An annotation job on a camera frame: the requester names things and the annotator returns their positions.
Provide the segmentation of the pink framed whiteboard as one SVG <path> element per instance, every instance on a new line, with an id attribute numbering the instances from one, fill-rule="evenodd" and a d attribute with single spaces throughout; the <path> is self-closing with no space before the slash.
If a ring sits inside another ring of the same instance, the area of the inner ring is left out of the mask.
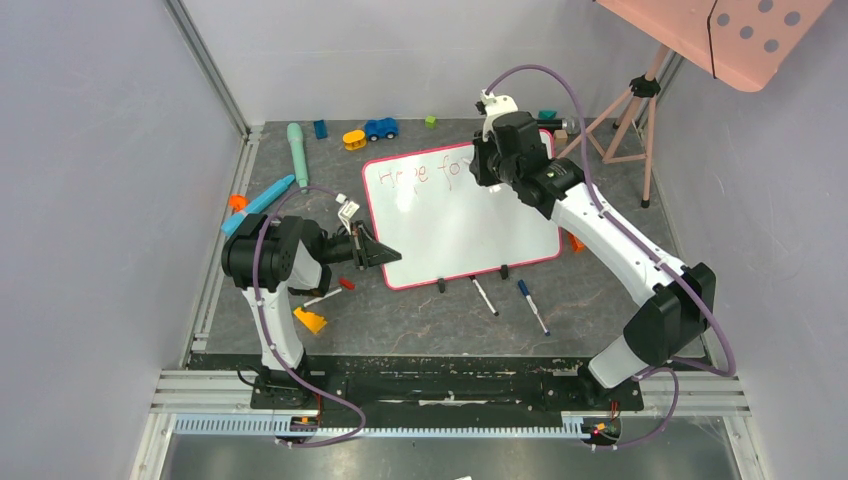
<path id="1" fill-rule="evenodd" d="M 376 239 L 401 255 L 383 265 L 404 290 L 554 259 L 559 228 L 507 185 L 481 187 L 471 143 L 369 161 L 361 171 Z"/>

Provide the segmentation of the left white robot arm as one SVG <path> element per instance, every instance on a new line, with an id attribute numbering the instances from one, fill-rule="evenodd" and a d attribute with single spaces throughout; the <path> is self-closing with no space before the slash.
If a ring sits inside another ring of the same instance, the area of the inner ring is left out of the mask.
<path id="1" fill-rule="evenodd" d="M 305 348 L 295 329 L 292 295 L 322 298 L 329 293 L 332 270 L 350 262 L 365 270 L 402 259 L 379 242 L 362 221 L 330 234 L 300 216 L 276 221 L 249 214 L 225 242 L 225 276 L 247 299 L 260 337 L 261 366 L 255 387 L 276 392 L 290 407 L 306 405 L 314 381 L 302 373 Z"/>

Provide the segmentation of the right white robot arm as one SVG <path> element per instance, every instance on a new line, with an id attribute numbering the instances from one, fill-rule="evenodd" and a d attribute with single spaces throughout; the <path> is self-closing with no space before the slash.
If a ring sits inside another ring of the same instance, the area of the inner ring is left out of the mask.
<path id="1" fill-rule="evenodd" d="M 473 146 L 470 170 L 478 185 L 510 187 L 523 204 L 575 235 L 639 307 L 622 334 L 584 367 L 577 392 L 585 405 L 606 406 L 618 385 L 664 365 L 707 330 L 712 270 L 703 263 L 686 266 L 617 218 L 580 167 L 551 159 L 529 113 L 486 116 Z"/>

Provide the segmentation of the red marker cap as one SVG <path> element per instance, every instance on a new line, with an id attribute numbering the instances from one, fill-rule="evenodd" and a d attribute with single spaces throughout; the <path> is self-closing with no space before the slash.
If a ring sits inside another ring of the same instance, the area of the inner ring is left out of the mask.
<path id="1" fill-rule="evenodd" d="M 354 290 L 356 288 L 355 284 L 352 281 L 344 277 L 339 278 L 339 285 L 347 290 Z"/>

